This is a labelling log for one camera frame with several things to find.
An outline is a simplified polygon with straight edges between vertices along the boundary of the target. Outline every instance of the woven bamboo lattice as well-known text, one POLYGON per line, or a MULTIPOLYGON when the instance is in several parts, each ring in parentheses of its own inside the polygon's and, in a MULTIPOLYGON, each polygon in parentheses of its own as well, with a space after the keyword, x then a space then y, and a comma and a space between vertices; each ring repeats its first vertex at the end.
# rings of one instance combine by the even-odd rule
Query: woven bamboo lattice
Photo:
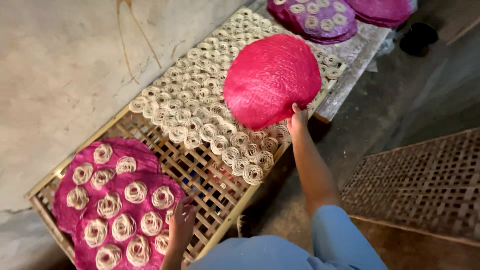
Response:
POLYGON ((365 157, 342 188, 351 217, 480 240, 480 129, 365 157))
MULTIPOLYGON (((338 65, 342 72, 346 67, 344 63, 338 65)), ((310 117, 336 82, 336 79, 328 80, 322 87, 323 91, 309 104, 310 117)), ((141 141, 158 157, 162 173, 177 181, 186 194, 200 192, 195 197, 200 209, 196 216, 192 242, 184 254, 185 264, 201 258, 221 240, 259 187, 247 184, 241 176, 233 176, 232 169, 222 161, 221 156, 211 151, 209 143, 204 142, 195 149, 187 149, 184 143, 175 144, 159 126, 152 124, 141 113, 130 112, 127 106, 26 194, 53 238, 72 262, 74 251, 71 238, 58 229, 51 212, 53 196, 75 154, 92 142, 107 137, 141 141)), ((279 146, 274 154, 275 163, 288 147, 289 143, 279 146)))

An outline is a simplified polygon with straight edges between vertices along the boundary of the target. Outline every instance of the woven bamboo mat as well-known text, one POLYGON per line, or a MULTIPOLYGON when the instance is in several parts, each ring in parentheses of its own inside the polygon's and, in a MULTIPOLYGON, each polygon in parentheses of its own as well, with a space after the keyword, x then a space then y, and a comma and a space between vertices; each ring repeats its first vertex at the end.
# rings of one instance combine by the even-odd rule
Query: woven bamboo mat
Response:
POLYGON ((364 157, 341 190, 347 213, 480 246, 480 129, 364 157))

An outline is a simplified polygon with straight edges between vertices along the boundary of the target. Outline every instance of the drying tray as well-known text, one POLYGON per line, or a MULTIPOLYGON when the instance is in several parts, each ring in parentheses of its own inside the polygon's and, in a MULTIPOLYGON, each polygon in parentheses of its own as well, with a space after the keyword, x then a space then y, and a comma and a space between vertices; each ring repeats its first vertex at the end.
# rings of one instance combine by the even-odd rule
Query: drying tray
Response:
MULTIPOLYGON (((340 63, 339 68, 344 72, 347 64, 340 63)), ((336 83, 337 80, 330 80, 311 103, 309 117, 336 83)), ((52 214, 53 197, 75 155, 91 143, 105 138, 121 137, 144 143, 158 157, 162 173, 180 184, 187 195, 200 191, 195 197, 200 208, 196 215, 193 238, 183 256, 185 265, 203 257, 237 221, 260 185, 250 185, 241 176, 233 176, 232 169, 222 161, 221 156, 212 153, 209 143, 203 142, 200 147, 190 150, 183 143, 171 142, 162 133, 160 127, 152 124, 141 113, 129 111, 127 105, 25 195, 72 263, 75 258, 73 242, 68 234, 57 227, 52 214)), ((283 143, 279 146, 274 154, 275 164, 289 145, 290 143, 283 143)))

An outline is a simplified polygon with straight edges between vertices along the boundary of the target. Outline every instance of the magenta circular sheet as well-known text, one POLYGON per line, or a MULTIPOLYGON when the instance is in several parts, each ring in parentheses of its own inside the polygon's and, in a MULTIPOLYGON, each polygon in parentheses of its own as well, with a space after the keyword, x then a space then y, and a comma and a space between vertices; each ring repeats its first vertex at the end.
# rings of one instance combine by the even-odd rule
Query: magenta circular sheet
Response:
POLYGON ((346 0, 357 18, 380 27, 395 27, 404 23, 412 14, 408 0, 346 0))
MULTIPOLYGON (((95 204, 96 201, 105 197, 105 186, 101 190, 96 190, 92 187, 91 180, 84 185, 79 185, 87 190, 89 202, 82 210, 77 210, 73 207, 67 206, 67 195, 73 190, 77 184, 72 180, 73 172, 75 168, 82 165, 85 162, 89 162, 94 167, 94 172, 103 169, 112 169, 115 170, 117 167, 117 161, 123 157, 129 156, 133 157, 137 162, 136 172, 143 173, 159 173, 160 168, 158 165, 158 158, 148 149, 148 147, 133 139, 122 139, 122 138, 110 138, 105 139, 102 142, 93 142, 91 145, 87 146, 81 150, 73 159, 72 163, 68 167, 60 186, 54 195, 53 201, 53 214, 57 218, 57 226, 60 230, 74 235, 75 228, 80 216, 89 206, 95 204), (101 144, 110 144, 113 149, 113 154, 110 160, 105 164, 95 164, 93 153, 95 149, 101 144)), ((109 181, 109 183, 116 182, 118 175, 109 181)))
POLYGON ((357 32, 357 21, 355 20, 355 12, 344 0, 330 0, 330 5, 326 8, 321 8, 317 14, 310 14, 307 11, 302 14, 294 14, 290 11, 292 5, 300 4, 296 0, 287 0, 284 4, 276 5, 274 0, 268 0, 268 11, 279 21, 286 29, 294 34, 301 35, 304 38, 319 44, 335 44, 343 42, 352 38, 357 32), (338 25, 331 32, 326 32, 321 29, 320 24, 324 19, 332 19, 332 17, 339 13, 334 7, 333 3, 342 3, 346 10, 340 14, 347 19, 345 25, 338 25), (318 19, 318 26, 315 29, 308 29, 305 27, 307 16, 314 16, 318 19))
POLYGON ((232 63, 223 94, 232 115, 253 130, 305 109, 322 87, 318 63, 301 38, 273 35, 247 45, 232 63))
POLYGON ((152 251, 150 256, 150 261, 147 265, 142 267, 142 269, 160 269, 160 266, 163 262, 164 256, 158 253, 155 250, 155 237, 156 236, 147 236, 142 232, 142 228, 140 226, 140 221, 144 214, 154 211, 162 217, 163 220, 163 229, 169 229, 168 224, 165 222, 165 215, 168 209, 158 210, 152 204, 152 194, 160 187, 168 186, 170 191, 175 197, 175 203, 172 204, 168 209, 174 207, 181 199, 185 197, 185 193, 183 192, 182 188, 171 178, 163 174, 144 174, 144 173, 124 173, 115 178, 115 181, 108 182, 102 189, 104 194, 106 193, 118 193, 120 195, 120 199, 122 202, 122 208, 119 213, 111 218, 108 219, 108 234, 103 242, 103 244, 99 247, 91 248, 88 246, 86 241, 84 240, 84 230, 90 220, 95 219, 105 219, 101 218, 96 210, 96 202, 91 204, 88 209, 85 211, 82 220, 78 223, 78 227, 76 229, 76 233, 73 237, 74 240, 74 250, 75 250, 75 265, 79 270, 90 270, 96 269, 96 253, 102 246, 106 244, 114 244, 118 246, 122 250, 122 260, 115 268, 115 270, 121 269, 140 269, 138 267, 133 266, 127 260, 127 245, 128 243, 135 237, 135 235, 142 235, 144 236, 149 244, 150 249, 152 251), (125 187, 128 186, 131 182, 143 182, 148 189, 147 197, 145 200, 140 204, 134 204, 125 199, 125 187), (125 241, 116 241, 112 235, 112 224, 115 218, 121 214, 129 214, 135 220, 137 225, 136 233, 128 238, 125 241))

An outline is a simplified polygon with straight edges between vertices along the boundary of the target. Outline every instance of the person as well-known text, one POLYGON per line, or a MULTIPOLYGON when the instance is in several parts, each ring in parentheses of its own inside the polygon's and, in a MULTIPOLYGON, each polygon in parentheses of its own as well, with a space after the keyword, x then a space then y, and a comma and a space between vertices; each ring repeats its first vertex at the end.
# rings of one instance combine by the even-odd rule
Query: person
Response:
MULTIPOLYGON (((340 208, 341 199, 327 165, 307 130, 308 112, 293 104, 287 120, 295 162, 312 218, 313 251, 307 251, 277 236, 230 238, 214 247, 188 269, 387 269, 378 254, 340 208)), ((193 235, 197 208, 187 197, 175 208, 170 223, 168 250, 163 270, 181 269, 183 253, 193 235)))

